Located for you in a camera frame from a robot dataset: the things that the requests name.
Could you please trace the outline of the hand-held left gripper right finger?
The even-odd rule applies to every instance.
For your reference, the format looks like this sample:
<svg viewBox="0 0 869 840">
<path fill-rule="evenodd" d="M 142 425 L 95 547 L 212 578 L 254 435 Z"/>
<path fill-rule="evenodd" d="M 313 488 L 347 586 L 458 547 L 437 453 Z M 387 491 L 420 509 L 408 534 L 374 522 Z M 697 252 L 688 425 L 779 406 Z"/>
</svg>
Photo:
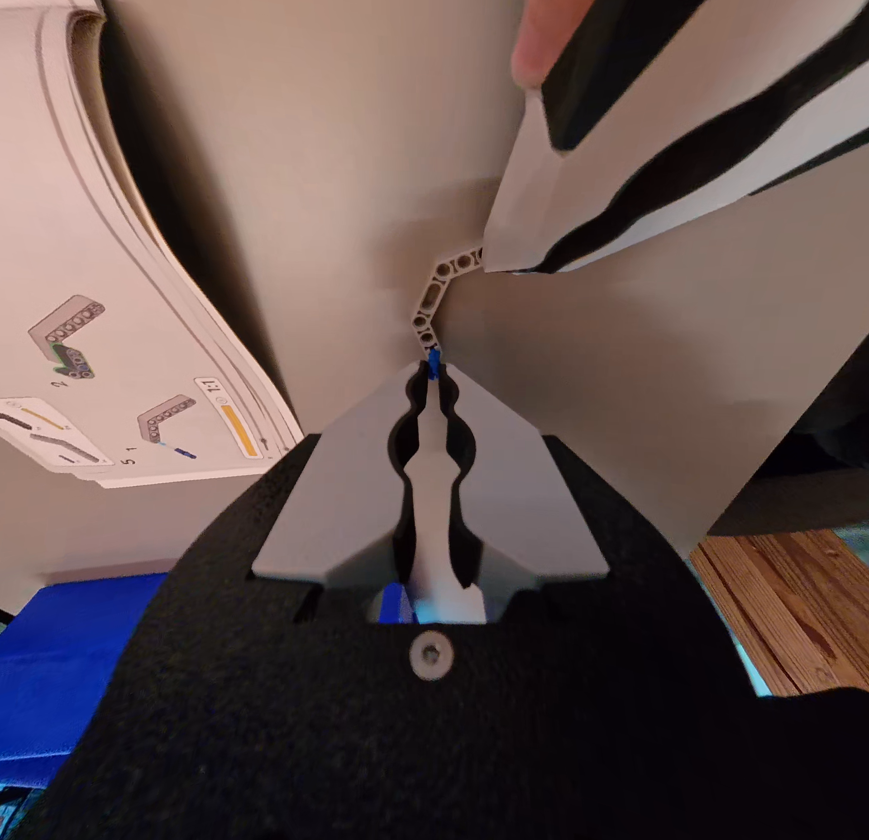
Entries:
<svg viewBox="0 0 869 840">
<path fill-rule="evenodd" d="M 450 491 L 449 558 L 486 617 L 516 593 L 603 578 L 610 568 L 542 434 L 472 378 L 443 365 L 440 409 L 460 472 Z"/>
</svg>

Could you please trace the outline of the blue plastic bin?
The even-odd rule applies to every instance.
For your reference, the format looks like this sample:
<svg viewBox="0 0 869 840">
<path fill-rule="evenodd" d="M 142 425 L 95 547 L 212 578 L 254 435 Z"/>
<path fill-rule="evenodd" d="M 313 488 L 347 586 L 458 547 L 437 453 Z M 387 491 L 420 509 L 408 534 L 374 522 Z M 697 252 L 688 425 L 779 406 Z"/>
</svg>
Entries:
<svg viewBox="0 0 869 840">
<path fill-rule="evenodd" d="M 2 634 L 2 805 L 69 759 L 166 574 L 51 585 Z"/>
</svg>

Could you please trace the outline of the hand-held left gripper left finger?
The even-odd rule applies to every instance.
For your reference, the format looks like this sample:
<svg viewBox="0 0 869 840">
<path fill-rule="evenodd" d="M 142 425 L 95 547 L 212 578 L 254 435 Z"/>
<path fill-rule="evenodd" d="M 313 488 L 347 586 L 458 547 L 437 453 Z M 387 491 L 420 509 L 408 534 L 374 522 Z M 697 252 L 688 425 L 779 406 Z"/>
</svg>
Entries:
<svg viewBox="0 0 869 840">
<path fill-rule="evenodd" d="M 428 390 L 428 365 L 408 365 L 320 434 L 255 577 L 327 590 L 408 585 L 417 529 L 406 468 L 419 451 Z"/>
</svg>

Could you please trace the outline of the grey bent toy beam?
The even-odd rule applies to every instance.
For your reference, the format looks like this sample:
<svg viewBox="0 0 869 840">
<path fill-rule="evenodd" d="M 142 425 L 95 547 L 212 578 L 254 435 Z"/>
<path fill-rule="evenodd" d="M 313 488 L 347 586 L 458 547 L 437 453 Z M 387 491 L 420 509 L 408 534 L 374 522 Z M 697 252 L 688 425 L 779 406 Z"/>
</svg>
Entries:
<svg viewBox="0 0 869 840">
<path fill-rule="evenodd" d="M 429 360 L 432 351 L 441 351 L 434 320 L 452 281 L 469 272 L 482 269 L 482 255 L 482 245 L 475 245 L 434 261 L 410 318 L 411 330 L 425 360 Z"/>
</svg>

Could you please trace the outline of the building instruction booklet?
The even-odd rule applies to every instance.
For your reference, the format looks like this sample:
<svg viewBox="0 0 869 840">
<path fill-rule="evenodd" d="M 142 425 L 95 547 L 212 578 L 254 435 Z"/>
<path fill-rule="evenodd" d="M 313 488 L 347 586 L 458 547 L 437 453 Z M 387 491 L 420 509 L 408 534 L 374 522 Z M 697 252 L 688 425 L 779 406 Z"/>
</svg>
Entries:
<svg viewBox="0 0 869 840">
<path fill-rule="evenodd" d="M 301 429 L 139 191 L 106 24 L 1 0 L 2 443 L 103 488 L 263 474 Z"/>
</svg>

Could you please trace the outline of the person's right hand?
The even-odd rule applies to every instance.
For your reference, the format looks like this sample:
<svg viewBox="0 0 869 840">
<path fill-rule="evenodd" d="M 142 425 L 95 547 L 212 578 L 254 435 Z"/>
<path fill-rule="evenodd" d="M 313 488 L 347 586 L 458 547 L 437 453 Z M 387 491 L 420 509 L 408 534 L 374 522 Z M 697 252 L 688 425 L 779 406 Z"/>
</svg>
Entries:
<svg viewBox="0 0 869 840">
<path fill-rule="evenodd" d="M 524 90 L 538 89 L 553 69 L 594 0 L 523 0 L 510 66 Z"/>
</svg>

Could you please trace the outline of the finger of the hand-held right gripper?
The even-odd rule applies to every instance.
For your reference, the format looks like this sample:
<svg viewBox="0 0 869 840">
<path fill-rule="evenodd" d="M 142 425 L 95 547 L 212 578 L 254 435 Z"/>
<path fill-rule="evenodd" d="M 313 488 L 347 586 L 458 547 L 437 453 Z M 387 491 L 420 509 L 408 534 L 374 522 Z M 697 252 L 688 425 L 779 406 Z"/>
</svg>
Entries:
<svg viewBox="0 0 869 840">
<path fill-rule="evenodd" d="M 589 264 L 717 211 L 866 132 L 867 47 L 821 47 L 643 164 L 601 213 L 549 249 L 547 272 Z"/>
<path fill-rule="evenodd" d="M 643 164 L 823 46 L 867 47 L 867 0 L 705 0 L 568 152 L 551 145 L 541 89 L 528 92 L 484 231 L 485 269 L 548 273 L 549 249 L 601 213 Z M 865 142 L 867 132 L 758 192 Z"/>
</svg>

